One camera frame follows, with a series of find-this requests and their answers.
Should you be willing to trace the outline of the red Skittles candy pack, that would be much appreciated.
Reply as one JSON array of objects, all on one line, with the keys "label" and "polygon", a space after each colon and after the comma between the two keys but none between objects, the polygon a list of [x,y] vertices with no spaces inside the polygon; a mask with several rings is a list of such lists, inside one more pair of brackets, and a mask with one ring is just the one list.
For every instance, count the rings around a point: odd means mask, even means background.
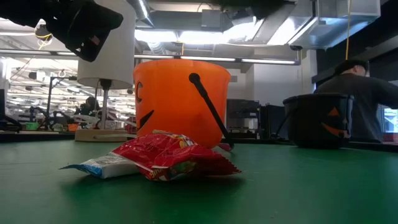
[{"label": "red Skittles candy pack", "polygon": [[151,181],[240,173],[228,158],[182,134],[156,131],[125,142],[113,153],[136,165]]}]

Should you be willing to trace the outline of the white shade wooden base lamp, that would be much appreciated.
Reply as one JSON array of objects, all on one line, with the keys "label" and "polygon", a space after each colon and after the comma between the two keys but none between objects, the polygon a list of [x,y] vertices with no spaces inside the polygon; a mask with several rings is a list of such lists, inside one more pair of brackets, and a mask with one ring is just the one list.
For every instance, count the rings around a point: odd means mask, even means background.
[{"label": "white shade wooden base lamp", "polygon": [[134,29],[136,14],[125,0],[94,0],[95,3],[122,15],[121,25],[110,31],[93,62],[78,62],[77,81],[83,86],[104,91],[99,129],[78,129],[75,140],[80,142],[124,142],[127,131],[106,127],[108,91],[132,87],[134,70]]}]

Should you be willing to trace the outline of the person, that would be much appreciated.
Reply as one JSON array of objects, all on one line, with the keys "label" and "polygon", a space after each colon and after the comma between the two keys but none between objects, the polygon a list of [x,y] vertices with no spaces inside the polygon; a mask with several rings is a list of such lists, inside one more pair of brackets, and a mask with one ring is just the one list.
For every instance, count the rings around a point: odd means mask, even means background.
[{"label": "person", "polygon": [[100,110],[98,100],[90,96],[76,109],[75,114],[78,115],[82,121],[97,123],[100,120],[97,115],[98,110]]},{"label": "person", "polygon": [[354,96],[351,137],[360,141],[382,142],[377,118],[378,106],[398,109],[398,86],[379,78],[368,77],[368,64],[346,60],[335,68],[333,76],[318,86],[316,93],[341,93]]}]

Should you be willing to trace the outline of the black background stand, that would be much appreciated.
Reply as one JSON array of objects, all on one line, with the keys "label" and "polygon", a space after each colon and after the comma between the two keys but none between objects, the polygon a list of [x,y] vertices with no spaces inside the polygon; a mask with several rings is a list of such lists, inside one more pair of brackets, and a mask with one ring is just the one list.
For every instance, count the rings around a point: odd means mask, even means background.
[{"label": "black background stand", "polygon": [[51,97],[52,97],[52,89],[54,88],[53,81],[57,79],[58,81],[62,81],[64,79],[71,80],[71,81],[77,81],[76,76],[71,76],[71,77],[50,77],[49,81],[49,91],[48,91],[48,98],[47,98],[47,107],[46,107],[46,112],[44,113],[45,115],[45,129],[49,130],[50,126],[50,103],[51,103]]}]

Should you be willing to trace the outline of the black equipment rack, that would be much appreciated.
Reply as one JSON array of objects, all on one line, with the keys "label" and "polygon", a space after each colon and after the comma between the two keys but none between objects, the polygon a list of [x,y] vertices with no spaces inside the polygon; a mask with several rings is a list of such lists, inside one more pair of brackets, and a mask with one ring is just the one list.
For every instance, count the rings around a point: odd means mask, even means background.
[{"label": "black equipment rack", "polygon": [[257,100],[227,100],[226,129],[233,139],[276,139],[284,118],[283,106],[262,106]]}]

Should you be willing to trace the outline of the white blue Hershey's bar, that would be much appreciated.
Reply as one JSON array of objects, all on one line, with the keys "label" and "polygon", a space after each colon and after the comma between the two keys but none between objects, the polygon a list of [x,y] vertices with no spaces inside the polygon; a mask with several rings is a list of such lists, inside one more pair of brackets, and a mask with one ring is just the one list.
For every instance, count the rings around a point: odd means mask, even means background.
[{"label": "white blue Hershey's bar", "polygon": [[139,169],[133,161],[113,153],[89,159],[80,164],[69,164],[62,169],[76,169],[100,179],[139,173]]}]

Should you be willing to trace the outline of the green table mat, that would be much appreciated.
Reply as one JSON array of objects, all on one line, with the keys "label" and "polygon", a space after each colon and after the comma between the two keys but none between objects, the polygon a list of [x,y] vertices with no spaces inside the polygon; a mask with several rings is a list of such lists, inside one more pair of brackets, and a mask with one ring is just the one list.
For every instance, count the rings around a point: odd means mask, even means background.
[{"label": "green table mat", "polygon": [[0,224],[398,224],[398,153],[238,144],[238,174],[177,182],[67,168],[114,148],[0,144]]}]

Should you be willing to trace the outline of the silver ventilation duct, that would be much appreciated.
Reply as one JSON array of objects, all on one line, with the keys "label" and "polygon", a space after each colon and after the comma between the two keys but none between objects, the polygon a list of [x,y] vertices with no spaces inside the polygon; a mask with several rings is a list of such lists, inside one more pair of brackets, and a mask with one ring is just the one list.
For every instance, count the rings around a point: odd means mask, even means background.
[{"label": "silver ventilation duct", "polygon": [[328,49],[381,15],[380,0],[314,0],[311,17],[288,41],[306,49]]}]

